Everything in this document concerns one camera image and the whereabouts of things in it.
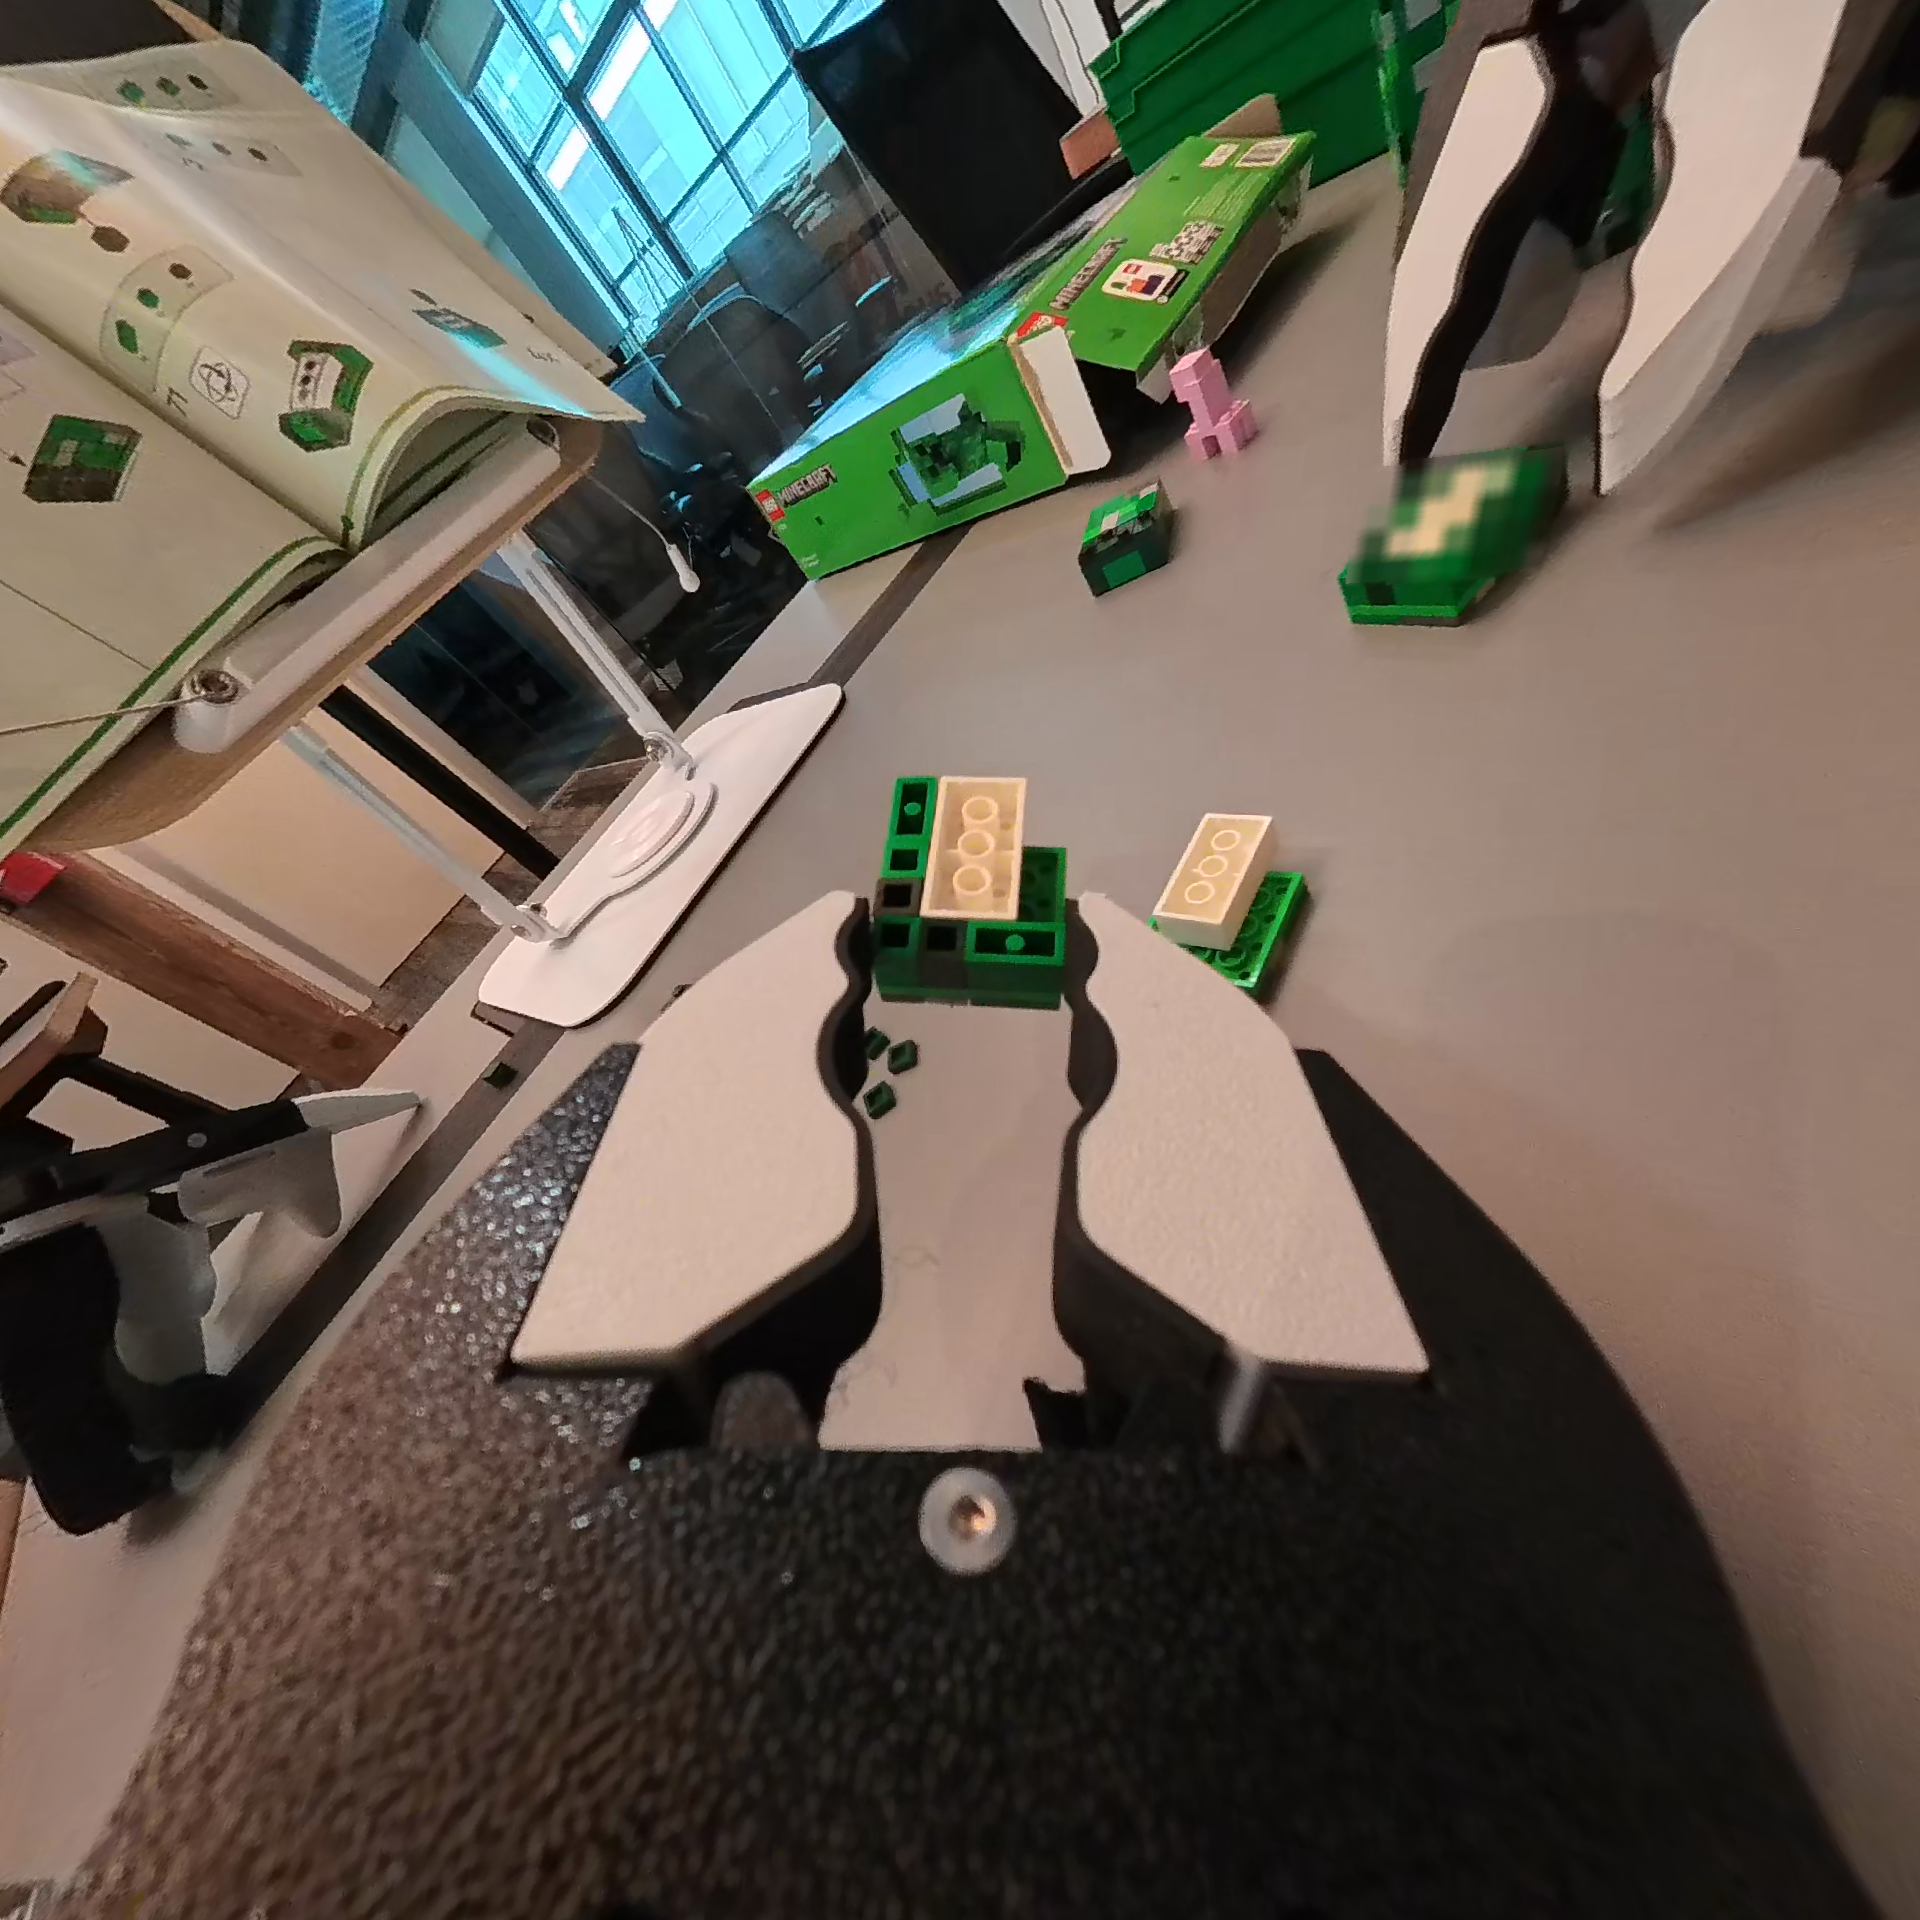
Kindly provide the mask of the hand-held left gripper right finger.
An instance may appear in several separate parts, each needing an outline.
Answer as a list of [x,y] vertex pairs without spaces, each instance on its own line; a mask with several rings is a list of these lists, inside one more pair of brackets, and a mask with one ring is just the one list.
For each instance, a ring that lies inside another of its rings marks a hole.
[[1402,1306],[1293,1045],[1103,893],[1066,914],[1053,1322],[1085,1387],[1053,1439],[1255,1442],[1280,1379],[1414,1383]]

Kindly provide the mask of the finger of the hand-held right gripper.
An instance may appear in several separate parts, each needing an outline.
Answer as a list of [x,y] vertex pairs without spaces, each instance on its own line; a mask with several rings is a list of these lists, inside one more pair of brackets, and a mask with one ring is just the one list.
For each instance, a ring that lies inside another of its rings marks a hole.
[[1847,7],[1710,3],[1672,49],[1670,173],[1599,375],[1598,490],[1684,435],[1768,319],[1840,193],[1804,154]]
[[1385,322],[1382,459],[1422,465],[1519,247],[1567,167],[1567,87],[1541,33],[1471,58],[1398,251]]

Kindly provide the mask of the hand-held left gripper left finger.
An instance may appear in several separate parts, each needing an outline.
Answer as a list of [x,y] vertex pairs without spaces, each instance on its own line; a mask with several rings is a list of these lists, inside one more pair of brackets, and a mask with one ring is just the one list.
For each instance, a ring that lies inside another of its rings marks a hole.
[[738,1376],[828,1407],[879,1317],[865,1084],[871,911],[824,893],[640,1041],[510,1360],[708,1410]]

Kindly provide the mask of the green lego assembly white brick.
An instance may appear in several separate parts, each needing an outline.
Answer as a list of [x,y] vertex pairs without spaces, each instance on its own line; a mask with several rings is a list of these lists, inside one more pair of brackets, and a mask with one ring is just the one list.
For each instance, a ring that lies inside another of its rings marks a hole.
[[1064,991],[1064,851],[1024,835],[1026,781],[905,775],[871,900],[885,1002],[1053,1010]]

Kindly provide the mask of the opened green lego box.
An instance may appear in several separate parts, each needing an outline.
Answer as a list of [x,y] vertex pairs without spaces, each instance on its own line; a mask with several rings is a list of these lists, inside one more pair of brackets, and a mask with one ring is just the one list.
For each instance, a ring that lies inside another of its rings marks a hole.
[[1314,146],[1271,93],[1183,137],[1024,297],[1014,333],[1061,328],[1084,365],[1162,400],[1169,369],[1215,343],[1284,250]]

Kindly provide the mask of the pink lego pig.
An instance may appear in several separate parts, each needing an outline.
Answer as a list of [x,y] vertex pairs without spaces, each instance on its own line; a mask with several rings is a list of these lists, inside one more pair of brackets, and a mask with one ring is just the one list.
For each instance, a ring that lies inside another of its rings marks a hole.
[[1257,436],[1257,419],[1246,399],[1236,399],[1226,375],[1209,347],[1196,347],[1167,370],[1172,399],[1190,416],[1183,443],[1196,461],[1210,461],[1222,452],[1238,452]]

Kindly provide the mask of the open lego instruction booklet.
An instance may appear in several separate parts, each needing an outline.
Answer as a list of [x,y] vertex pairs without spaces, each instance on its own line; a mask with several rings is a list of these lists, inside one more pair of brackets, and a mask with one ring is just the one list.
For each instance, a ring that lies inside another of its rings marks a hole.
[[526,419],[640,411],[258,50],[5,67],[5,851]]

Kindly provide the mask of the green plastic crate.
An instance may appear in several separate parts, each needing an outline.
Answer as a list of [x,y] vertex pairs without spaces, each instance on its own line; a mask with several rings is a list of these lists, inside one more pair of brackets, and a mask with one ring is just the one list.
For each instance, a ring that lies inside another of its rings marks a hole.
[[1386,151],[1370,3],[1165,3],[1140,13],[1090,76],[1127,161],[1143,173],[1255,96],[1284,133],[1309,130],[1312,179]]

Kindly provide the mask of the book stand with white base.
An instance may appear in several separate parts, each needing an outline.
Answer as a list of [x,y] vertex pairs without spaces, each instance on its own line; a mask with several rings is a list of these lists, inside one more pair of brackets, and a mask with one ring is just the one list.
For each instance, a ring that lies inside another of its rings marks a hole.
[[[102,715],[44,715],[23,727],[71,731],[74,741],[5,816],[5,855],[74,857],[137,842],[184,816],[278,741],[514,938],[486,978],[486,1002],[527,1018],[559,1016],[565,1027],[605,1012],[815,746],[844,693],[785,689],[767,707],[734,712],[674,741],[524,533],[586,477],[602,425],[464,409],[433,421],[407,452],[424,451],[446,425],[458,435],[408,473],[414,506],[384,535],[350,556],[318,535],[295,538],[260,565],[260,589],[234,587],[233,613],[214,613],[144,668],[138,682],[127,682],[132,664],[112,647],[112,689],[127,691],[127,703]],[[308,727],[350,672],[489,556],[500,556],[549,609],[661,767],[542,903],[502,897]]]

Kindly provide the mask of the spare hand-held gripper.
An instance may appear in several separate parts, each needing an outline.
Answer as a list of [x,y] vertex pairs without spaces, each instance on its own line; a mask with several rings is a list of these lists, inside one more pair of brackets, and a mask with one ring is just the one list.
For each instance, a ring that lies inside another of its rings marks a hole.
[[209,1229],[280,1212],[335,1235],[330,1140],[421,1105],[414,1091],[316,1093],[190,1111],[86,1152],[49,1136],[5,1161],[5,1477],[28,1482],[49,1522],[104,1529],[233,1439],[242,1401],[202,1343]]

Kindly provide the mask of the black monitor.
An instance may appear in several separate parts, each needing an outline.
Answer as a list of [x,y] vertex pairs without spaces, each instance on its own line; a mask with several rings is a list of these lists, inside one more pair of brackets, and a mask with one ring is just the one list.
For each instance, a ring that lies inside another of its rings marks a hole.
[[999,4],[885,3],[791,65],[954,291],[1070,216],[1072,98]]

